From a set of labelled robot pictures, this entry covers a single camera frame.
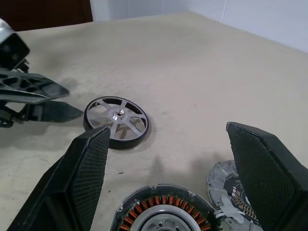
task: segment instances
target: black rubber tire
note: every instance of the black rubber tire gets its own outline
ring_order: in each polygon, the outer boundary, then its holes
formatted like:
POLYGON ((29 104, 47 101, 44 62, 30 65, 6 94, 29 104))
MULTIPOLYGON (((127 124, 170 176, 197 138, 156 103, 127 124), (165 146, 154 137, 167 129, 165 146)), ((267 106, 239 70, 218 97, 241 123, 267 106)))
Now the black rubber tire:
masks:
MULTIPOLYGON (((85 109, 85 113, 84 113, 84 119, 83 119, 83 127, 86 131, 88 130, 92 130, 94 129, 94 127, 89 123, 89 120, 88 120, 88 117, 87 117, 87 111, 89 109, 89 107, 92 105, 92 103, 98 99, 101 99, 101 98, 105 98, 105 97, 109 97, 109 96, 104 96, 104 97, 99 97, 99 98, 96 98, 94 100, 92 100, 86 107, 85 109)), ((124 99, 124 98, 121 98, 121 97, 117 97, 121 100, 126 100, 128 103, 131 103, 131 104, 134 104, 136 106, 138 106, 137 104, 135 104, 134 102, 130 101, 130 100, 127 100, 127 99, 124 99)), ((149 131, 149 127, 150 127, 150 120, 149 120, 149 117, 147 116, 147 114, 139 107, 139 109, 145 114, 145 117, 146 117, 146 122, 148 124, 148 126, 146 127, 144 133, 135 138, 135 139, 132 139, 132 140, 129 140, 129 141, 120 141, 120 140, 114 140, 114 139, 110 139, 109 140, 109 148, 111 149, 116 149, 116 150, 125 150, 125 149, 131 149, 131 148, 134 148, 136 147, 137 145, 139 145, 145 138, 146 134, 148 133, 149 131)))

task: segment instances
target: wooden door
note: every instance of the wooden door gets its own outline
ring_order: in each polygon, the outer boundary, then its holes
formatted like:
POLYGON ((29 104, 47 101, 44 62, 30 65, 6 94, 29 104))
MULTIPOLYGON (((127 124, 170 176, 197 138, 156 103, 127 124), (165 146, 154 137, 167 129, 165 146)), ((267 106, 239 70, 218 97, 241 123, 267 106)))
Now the wooden door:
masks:
POLYGON ((0 0, 0 18, 15 31, 93 21, 90 0, 0 0))

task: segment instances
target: gray table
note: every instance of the gray table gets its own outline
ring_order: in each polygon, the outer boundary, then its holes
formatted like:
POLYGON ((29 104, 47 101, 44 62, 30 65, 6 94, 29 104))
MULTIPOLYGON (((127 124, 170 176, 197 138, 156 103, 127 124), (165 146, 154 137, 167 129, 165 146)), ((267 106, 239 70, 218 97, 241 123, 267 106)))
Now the gray table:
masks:
MULTIPOLYGON (((120 202, 144 185, 179 184, 206 197, 209 169, 232 159, 227 121, 276 134, 308 166, 304 53, 193 13, 21 36, 31 48, 31 71, 68 87, 71 105, 84 110, 92 99, 114 95, 136 102, 151 118, 144 143, 109 151, 93 231, 108 230, 120 202)), ((82 119, 0 131, 0 230, 83 131, 82 119)))

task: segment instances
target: white wall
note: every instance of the white wall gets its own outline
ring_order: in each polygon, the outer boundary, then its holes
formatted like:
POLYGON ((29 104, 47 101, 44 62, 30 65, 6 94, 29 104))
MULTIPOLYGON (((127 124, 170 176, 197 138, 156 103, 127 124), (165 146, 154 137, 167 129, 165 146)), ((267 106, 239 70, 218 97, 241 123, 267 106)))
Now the white wall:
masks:
POLYGON ((308 0, 91 0, 96 21, 193 11, 308 52, 308 0))

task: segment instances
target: copper coil winding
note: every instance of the copper coil winding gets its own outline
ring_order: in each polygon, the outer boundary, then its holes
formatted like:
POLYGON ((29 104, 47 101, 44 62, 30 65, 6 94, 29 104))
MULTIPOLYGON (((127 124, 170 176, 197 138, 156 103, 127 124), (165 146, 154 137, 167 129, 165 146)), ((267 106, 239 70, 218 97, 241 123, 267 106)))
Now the copper coil winding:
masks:
POLYGON ((197 220, 197 224, 198 225, 201 225, 203 222, 205 222, 205 218, 204 217, 201 217, 197 220))
POLYGON ((122 230, 122 231, 129 231, 129 226, 122 224, 120 226, 120 230, 122 230))
POLYGON ((194 219, 198 218, 200 216, 200 212, 198 210, 196 210, 193 214, 192 214, 192 217, 194 219))
POLYGON ((170 196, 169 197, 169 205, 173 205, 174 197, 170 196))
POLYGON ((137 210, 139 214, 143 212, 142 208, 139 205, 136 205, 135 209, 137 210))
POLYGON ((181 199, 176 198, 174 201, 174 206, 179 207, 180 203, 181 203, 181 199))
POLYGON ((136 219, 137 216, 138 216, 137 213, 135 213, 134 210, 131 210, 131 211, 129 212, 129 215, 130 215, 130 217, 133 218, 133 219, 136 219))
POLYGON ((208 230, 211 229, 209 224, 205 224, 205 225, 201 226, 200 228, 201 228, 201 231, 208 231, 208 230))
POLYGON ((192 205, 188 206, 188 208, 187 208, 188 214, 191 215, 193 213, 193 210, 194 210, 194 207, 192 205))
POLYGON ((148 199, 148 202, 149 202, 149 206, 150 206, 150 207, 154 206, 154 202, 153 202, 153 199, 152 199, 152 198, 149 198, 149 199, 148 199))
POLYGON ((141 204, 144 209, 148 209, 148 204, 146 203, 146 201, 142 201, 141 204))
POLYGON ((130 219, 129 216, 126 216, 124 218, 124 222, 131 226, 134 221, 132 219, 130 219))
POLYGON ((160 205, 159 196, 156 196, 154 199, 155 199, 155 204, 160 205))
POLYGON ((185 210, 187 205, 188 205, 188 202, 187 201, 183 201, 182 205, 181 205, 181 209, 185 210))
POLYGON ((163 205, 167 204, 167 196, 162 196, 163 205))

